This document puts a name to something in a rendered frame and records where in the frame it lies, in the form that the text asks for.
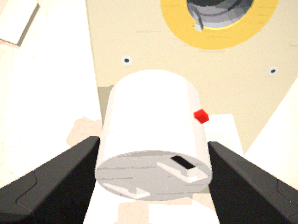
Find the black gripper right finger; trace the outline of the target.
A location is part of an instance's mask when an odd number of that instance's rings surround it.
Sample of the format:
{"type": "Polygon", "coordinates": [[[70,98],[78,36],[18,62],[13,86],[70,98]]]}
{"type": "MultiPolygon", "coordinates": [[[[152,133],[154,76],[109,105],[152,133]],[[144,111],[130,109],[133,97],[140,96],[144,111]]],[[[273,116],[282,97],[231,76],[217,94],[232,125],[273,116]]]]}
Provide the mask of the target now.
{"type": "Polygon", "coordinates": [[[298,224],[298,189],[208,141],[209,192],[220,224],[298,224]]]}

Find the white round cartridge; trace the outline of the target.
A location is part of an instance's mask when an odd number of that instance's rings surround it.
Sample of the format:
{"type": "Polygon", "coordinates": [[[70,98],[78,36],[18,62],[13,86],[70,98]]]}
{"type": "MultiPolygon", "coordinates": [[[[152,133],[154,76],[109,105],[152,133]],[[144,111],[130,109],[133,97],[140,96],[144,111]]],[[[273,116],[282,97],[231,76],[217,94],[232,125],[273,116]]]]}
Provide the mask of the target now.
{"type": "Polygon", "coordinates": [[[144,201],[192,196],[212,181],[197,89],[166,71],[124,77],[110,91],[94,179],[106,192],[144,201]]]}

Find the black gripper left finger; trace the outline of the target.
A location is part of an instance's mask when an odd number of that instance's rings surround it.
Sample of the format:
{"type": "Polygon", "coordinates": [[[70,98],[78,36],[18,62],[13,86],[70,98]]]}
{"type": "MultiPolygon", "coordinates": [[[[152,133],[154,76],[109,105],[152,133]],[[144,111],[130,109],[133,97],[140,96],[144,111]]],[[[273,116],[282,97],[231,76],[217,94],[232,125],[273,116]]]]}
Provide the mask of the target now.
{"type": "Polygon", "coordinates": [[[0,224],[84,224],[100,136],[89,136],[0,188],[0,224]]]}

